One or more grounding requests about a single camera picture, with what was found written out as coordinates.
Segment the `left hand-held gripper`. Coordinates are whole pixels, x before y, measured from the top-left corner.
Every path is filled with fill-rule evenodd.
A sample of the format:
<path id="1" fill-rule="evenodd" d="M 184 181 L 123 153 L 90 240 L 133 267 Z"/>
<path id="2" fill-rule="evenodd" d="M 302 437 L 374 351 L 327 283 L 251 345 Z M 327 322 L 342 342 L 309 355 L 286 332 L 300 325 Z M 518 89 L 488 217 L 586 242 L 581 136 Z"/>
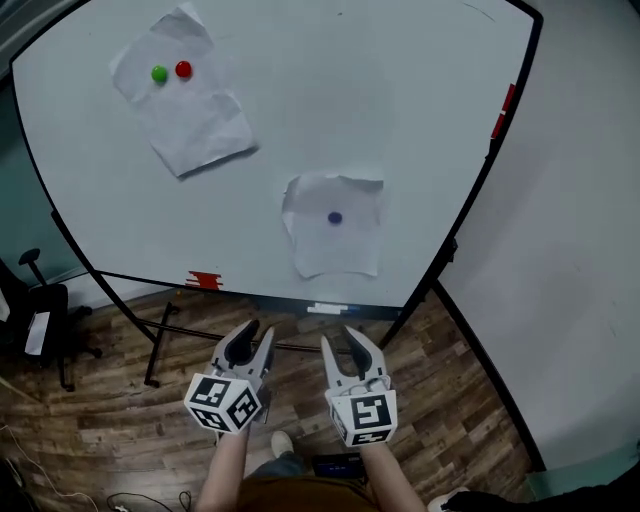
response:
<path id="1" fill-rule="evenodd" d="M 249 368 L 242 372 L 242 367 L 237 366 L 251 361 L 252 342 L 259 326 L 258 320 L 248 320 L 234 327 L 216 345 L 207 370 L 194 374 L 184 406 L 202 428 L 217 433 L 241 433 L 252 422 L 266 421 L 271 392 L 257 376 L 265 376 L 271 368 L 274 327 L 264 332 L 257 346 L 253 358 L 255 371 Z"/>

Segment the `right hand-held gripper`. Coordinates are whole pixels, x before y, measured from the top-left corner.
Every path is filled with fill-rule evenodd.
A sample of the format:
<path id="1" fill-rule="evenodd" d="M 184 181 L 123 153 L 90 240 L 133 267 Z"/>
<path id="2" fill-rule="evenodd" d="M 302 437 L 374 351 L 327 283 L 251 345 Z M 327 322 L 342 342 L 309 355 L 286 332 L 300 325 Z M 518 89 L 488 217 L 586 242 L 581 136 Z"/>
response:
<path id="1" fill-rule="evenodd" d="M 336 352 L 322 335 L 330 418 L 348 448 L 387 443 L 398 427 L 398 412 L 396 391 L 386 375 L 383 352 L 362 332 L 349 326 L 344 327 L 344 332 L 358 378 L 364 382 L 346 387 Z"/>

